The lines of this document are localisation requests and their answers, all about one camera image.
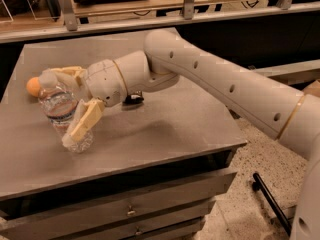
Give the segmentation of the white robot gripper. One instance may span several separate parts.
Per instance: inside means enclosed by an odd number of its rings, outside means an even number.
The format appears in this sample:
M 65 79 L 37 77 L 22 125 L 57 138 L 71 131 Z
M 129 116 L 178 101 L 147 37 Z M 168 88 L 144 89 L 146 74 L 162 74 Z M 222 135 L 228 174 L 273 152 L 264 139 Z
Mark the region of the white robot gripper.
M 105 106 L 115 106 L 127 97 L 123 77 L 112 60 L 92 64 L 87 72 L 80 66 L 46 69 L 39 76 L 39 83 L 42 88 L 55 87 L 59 83 L 69 88 L 79 88 L 83 77 L 93 99 L 88 102 L 79 101 L 74 117 L 62 137 L 62 144 L 66 148 L 86 139 L 87 134 L 102 118 Z

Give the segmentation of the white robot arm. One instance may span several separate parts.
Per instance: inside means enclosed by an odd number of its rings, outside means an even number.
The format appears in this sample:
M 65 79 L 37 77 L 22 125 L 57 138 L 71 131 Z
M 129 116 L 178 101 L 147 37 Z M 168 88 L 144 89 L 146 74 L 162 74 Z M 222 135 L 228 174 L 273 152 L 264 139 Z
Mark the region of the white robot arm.
M 272 139 L 308 161 L 290 240 L 320 240 L 320 98 L 238 66 L 188 43 L 166 30 L 149 32 L 144 48 L 81 67 L 43 71 L 43 89 L 59 83 L 83 88 L 87 103 L 63 136 L 69 147 L 83 139 L 112 107 L 138 91 L 155 92 L 185 77 L 246 118 Z

